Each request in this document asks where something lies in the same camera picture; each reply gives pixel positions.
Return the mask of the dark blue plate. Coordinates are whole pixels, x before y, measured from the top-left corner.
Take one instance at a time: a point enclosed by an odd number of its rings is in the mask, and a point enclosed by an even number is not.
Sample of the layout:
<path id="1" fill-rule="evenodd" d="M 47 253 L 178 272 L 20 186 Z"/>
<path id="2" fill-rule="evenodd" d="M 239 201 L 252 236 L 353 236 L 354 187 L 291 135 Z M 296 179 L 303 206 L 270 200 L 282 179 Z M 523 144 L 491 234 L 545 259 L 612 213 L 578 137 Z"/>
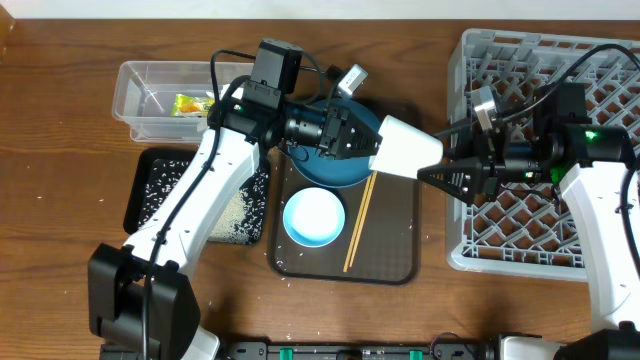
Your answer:
<path id="1" fill-rule="evenodd" d="M 381 122 L 376 114 L 353 100 L 334 98 L 333 104 L 346 106 L 372 130 L 378 131 Z M 369 169 L 368 157 L 357 157 L 345 160 L 333 160 L 320 157 L 313 147 L 287 147 L 295 168 L 309 181 L 327 188 L 344 188 L 365 181 L 372 171 Z"/>

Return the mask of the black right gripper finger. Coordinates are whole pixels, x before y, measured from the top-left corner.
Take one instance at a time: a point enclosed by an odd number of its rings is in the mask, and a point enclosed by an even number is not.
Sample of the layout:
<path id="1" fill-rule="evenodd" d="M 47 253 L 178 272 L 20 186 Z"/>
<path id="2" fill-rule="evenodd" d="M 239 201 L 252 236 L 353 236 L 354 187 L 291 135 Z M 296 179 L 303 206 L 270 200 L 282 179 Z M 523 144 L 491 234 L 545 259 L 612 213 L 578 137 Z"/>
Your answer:
<path id="1" fill-rule="evenodd" d="M 433 133 L 444 145 L 443 155 L 459 160 L 473 155 L 474 122 L 456 122 L 444 130 Z"/>
<path id="2" fill-rule="evenodd" d="M 480 192 L 483 170 L 472 167 L 426 167 L 417 172 L 417 179 L 461 202 L 471 204 Z"/>

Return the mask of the green yellow snack wrapper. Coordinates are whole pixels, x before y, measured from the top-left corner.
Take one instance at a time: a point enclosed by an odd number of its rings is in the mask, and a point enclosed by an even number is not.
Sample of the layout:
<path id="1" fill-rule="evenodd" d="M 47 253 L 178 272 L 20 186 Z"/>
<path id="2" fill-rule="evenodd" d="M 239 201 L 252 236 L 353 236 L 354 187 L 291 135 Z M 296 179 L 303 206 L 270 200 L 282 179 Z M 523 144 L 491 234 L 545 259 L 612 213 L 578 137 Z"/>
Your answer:
<path id="1" fill-rule="evenodd" d="M 215 104 L 215 99 L 204 96 L 189 96 L 177 94 L 171 111 L 172 117 L 206 117 L 210 108 Z"/>

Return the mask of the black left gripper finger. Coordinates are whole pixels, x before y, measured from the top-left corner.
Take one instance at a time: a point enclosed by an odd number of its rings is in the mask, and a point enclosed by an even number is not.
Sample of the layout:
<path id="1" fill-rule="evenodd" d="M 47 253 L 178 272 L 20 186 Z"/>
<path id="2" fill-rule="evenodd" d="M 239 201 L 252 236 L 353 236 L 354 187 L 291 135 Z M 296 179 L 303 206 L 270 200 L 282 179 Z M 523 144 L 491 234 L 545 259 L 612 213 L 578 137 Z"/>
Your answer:
<path id="1" fill-rule="evenodd" d="M 347 142 L 345 148 L 345 159 L 362 158 L 375 156 L 382 141 L 382 137 L 374 134 L 373 136 L 360 136 L 353 138 Z"/>
<path id="2" fill-rule="evenodd" d="M 348 143 L 380 143 L 382 137 L 369 124 L 367 116 L 360 116 L 354 110 L 348 109 L 346 120 Z"/>

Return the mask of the white green cup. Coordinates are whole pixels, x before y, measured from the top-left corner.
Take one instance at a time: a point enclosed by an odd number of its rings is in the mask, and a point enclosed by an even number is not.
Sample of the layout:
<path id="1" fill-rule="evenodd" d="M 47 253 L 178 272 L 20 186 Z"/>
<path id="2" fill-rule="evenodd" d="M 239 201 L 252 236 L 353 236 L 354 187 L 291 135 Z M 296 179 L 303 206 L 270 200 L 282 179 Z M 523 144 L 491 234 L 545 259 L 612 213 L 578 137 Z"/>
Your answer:
<path id="1" fill-rule="evenodd" d="M 394 176 L 416 179 L 422 168 L 436 165 L 443 158 L 442 142 L 400 119 L 387 115 L 378 134 L 382 137 L 368 167 Z"/>

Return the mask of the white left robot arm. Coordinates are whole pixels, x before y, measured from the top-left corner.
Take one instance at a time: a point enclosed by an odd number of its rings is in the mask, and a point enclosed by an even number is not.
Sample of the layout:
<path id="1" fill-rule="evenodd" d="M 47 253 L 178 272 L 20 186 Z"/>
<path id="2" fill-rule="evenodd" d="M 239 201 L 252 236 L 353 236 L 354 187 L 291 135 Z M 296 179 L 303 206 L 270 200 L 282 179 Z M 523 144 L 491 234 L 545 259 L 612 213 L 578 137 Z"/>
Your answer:
<path id="1" fill-rule="evenodd" d="M 317 109 L 240 76 L 218 93 L 198 151 L 168 197 L 123 246 L 88 262 L 89 329 L 144 359 L 213 359 L 191 279 L 224 208 L 282 141 L 331 160 L 377 154 L 379 131 L 344 105 Z"/>

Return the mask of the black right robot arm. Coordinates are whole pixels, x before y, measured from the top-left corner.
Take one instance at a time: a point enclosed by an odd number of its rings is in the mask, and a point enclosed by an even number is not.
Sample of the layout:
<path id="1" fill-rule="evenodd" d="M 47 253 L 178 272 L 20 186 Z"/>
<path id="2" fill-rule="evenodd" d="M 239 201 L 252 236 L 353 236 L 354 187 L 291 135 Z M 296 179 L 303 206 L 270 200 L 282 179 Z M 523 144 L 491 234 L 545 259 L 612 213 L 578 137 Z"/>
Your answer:
<path id="1" fill-rule="evenodd" d="M 418 170 L 420 181 L 466 203 L 504 183 L 551 183 L 573 218 L 587 272 L 590 335 L 558 344 L 497 336 L 475 359 L 636 359 L 639 356 L 639 158 L 627 132 L 593 124 L 585 88 L 552 83 L 533 93 L 534 134 L 514 142 L 507 119 L 492 119 L 488 90 L 473 92 L 480 132 L 448 163 Z"/>

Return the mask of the light blue bowl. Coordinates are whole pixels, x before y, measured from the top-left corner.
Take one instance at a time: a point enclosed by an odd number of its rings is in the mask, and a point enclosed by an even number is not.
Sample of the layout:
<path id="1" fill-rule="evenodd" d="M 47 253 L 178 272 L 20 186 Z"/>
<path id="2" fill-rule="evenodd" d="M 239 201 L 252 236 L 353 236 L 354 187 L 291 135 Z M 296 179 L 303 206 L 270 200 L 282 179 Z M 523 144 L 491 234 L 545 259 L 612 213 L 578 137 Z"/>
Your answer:
<path id="1" fill-rule="evenodd" d="M 320 248 L 339 237 L 346 223 L 346 211 L 333 192 L 309 187 L 288 199 L 282 222 L 293 242 L 306 248 Z"/>

